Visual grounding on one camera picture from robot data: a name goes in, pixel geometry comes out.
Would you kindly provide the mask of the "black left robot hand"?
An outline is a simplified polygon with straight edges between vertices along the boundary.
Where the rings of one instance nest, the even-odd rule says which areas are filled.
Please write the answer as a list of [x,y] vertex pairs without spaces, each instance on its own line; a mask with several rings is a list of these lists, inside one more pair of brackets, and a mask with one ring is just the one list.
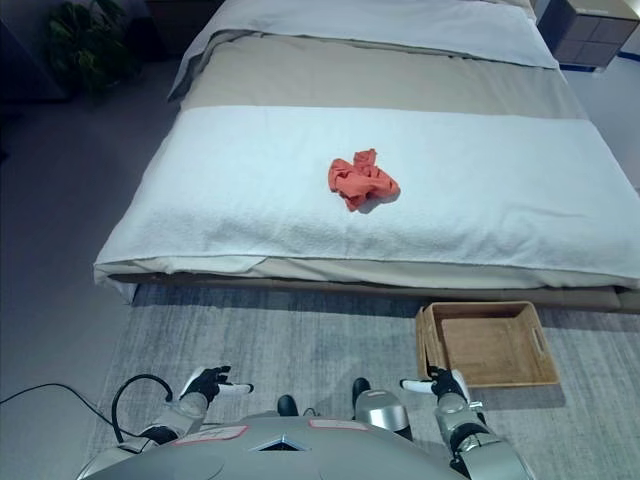
[[243,396],[251,394],[255,387],[251,383],[232,383],[229,380],[231,367],[223,365],[212,368],[199,367],[193,371],[179,397],[183,398],[191,393],[202,395],[211,404],[213,400],[222,396]]

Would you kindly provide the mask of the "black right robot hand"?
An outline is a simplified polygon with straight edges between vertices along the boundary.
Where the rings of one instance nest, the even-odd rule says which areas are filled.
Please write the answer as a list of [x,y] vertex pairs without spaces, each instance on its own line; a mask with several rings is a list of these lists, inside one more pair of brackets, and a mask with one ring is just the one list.
[[426,380],[401,379],[399,386],[419,394],[431,394],[440,399],[445,394],[455,393],[466,402],[470,401],[470,394],[464,377],[459,370],[449,370],[437,366],[427,368]]

